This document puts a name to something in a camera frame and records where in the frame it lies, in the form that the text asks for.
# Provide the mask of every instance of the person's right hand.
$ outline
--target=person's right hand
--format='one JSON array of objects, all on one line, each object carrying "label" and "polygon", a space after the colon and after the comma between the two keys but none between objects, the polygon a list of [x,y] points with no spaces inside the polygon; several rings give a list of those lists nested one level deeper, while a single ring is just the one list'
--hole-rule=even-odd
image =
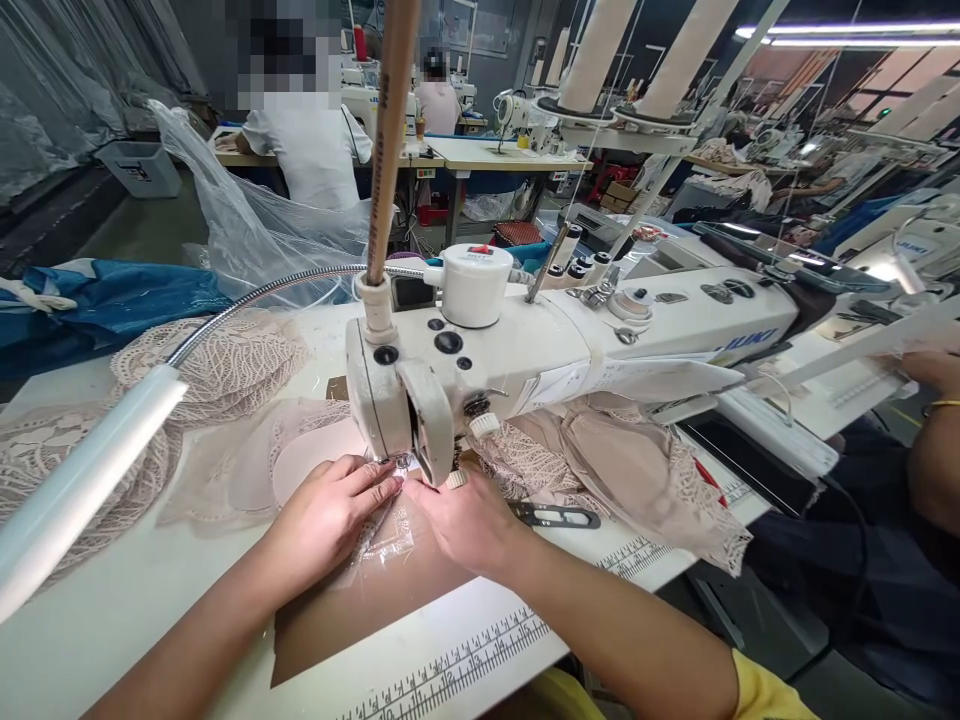
[{"label": "person's right hand", "polygon": [[507,507],[496,485],[479,471],[466,485],[453,490],[434,489],[407,478],[403,492],[430,520],[444,554],[477,575],[499,581],[503,571],[522,553],[522,546],[537,535]]},{"label": "person's right hand", "polygon": [[941,395],[960,400],[960,357],[946,352],[908,352],[903,355],[903,370]]}]

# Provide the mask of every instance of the white shirt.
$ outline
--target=white shirt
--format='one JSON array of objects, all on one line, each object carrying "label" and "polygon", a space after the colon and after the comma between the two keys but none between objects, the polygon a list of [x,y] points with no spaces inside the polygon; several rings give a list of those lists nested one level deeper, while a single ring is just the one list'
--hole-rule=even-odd
[{"label": "white shirt", "polygon": [[837,160],[813,185],[815,187],[818,185],[826,185],[835,178],[841,178],[844,182],[829,195],[816,198],[816,201],[826,207],[833,207],[853,192],[879,162],[880,156],[869,150],[853,153],[841,160]]},{"label": "white shirt", "polygon": [[243,134],[257,155],[277,156],[294,202],[337,212],[360,202],[351,158],[369,162],[373,143],[345,106],[251,110]]},{"label": "white shirt", "polygon": [[416,91],[420,114],[426,121],[425,132],[435,135],[453,135],[460,117],[457,91],[450,83],[423,82]]}]

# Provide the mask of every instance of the ceiling light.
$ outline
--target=ceiling light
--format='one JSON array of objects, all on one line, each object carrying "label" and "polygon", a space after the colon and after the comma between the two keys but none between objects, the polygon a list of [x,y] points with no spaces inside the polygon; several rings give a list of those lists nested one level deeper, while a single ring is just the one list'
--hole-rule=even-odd
[{"label": "ceiling light", "polygon": [[773,47],[860,47],[860,48],[898,48],[898,47],[960,47],[960,39],[923,38],[775,38]]},{"label": "ceiling light", "polygon": [[[737,35],[748,38],[757,28],[744,25],[737,28]],[[857,25],[774,25],[768,35],[848,35],[863,33],[915,33],[956,32],[960,22],[935,23],[861,23]]]}]

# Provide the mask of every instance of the hand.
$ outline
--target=hand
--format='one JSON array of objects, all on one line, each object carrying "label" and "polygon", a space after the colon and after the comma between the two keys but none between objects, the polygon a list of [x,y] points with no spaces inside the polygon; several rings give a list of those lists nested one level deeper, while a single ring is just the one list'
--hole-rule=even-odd
[{"label": "hand", "polygon": [[960,357],[945,352],[908,352],[903,356],[903,370],[941,395],[960,400]]},{"label": "hand", "polygon": [[407,479],[403,491],[430,520],[443,553],[471,572],[500,582],[503,571],[537,535],[521,523],[504,502],[493,481],[479,471],[466,485],[434,489]]},{"label": "hand", "polygon": [[250,551],[277,591],[277,607],[328,575],[357,544],[363,521],[394,497],[395,465],[344,455],[313,469]]}]

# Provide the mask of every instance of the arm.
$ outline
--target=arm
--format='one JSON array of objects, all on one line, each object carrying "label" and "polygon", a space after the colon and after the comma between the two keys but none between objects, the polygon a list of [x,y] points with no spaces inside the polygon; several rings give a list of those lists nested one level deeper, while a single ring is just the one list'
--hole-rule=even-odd
[{"label": "arm", "polygon": [[[911,352],[903,369],[934,388],[940,400],[960,400],[960,358]],[[918,515],[960,538],[960,407],[932,408],[913,443],[907,466],[910,502]]]},{"label": "arm", "polygon": [[791,198],[801,198],[801,197],[820,197],[821,195],[829,195],[834,190],[839,188],[846,180],[843,178],[833,178],[826,185],[815,185],[808,188],[784,188],[783,190],[777,190],[771,200],[780,200],[781,198],[791,197]]},{"label": "arm", "polygon": [[400,490],[400,478],[383,480],[392,465],[363,462],[317,466],[263,538],[84,718],[204,717],[270,616],[343,562],[363,520]]},{"label": "arm", "polygon": [[639,717],[731,718],[733,656],[643,589],[569,555],[520,523],[487,478],[439,491],[407,480],[441,549],[509,588]]},{"label": "arm", "polygon": [[237,143],[237,151],[241,155],[256,155],[253,148],[250,147],[250,141],[247,140],[247,136],[243,134],[243,130],[234,135],[234,138]]}]

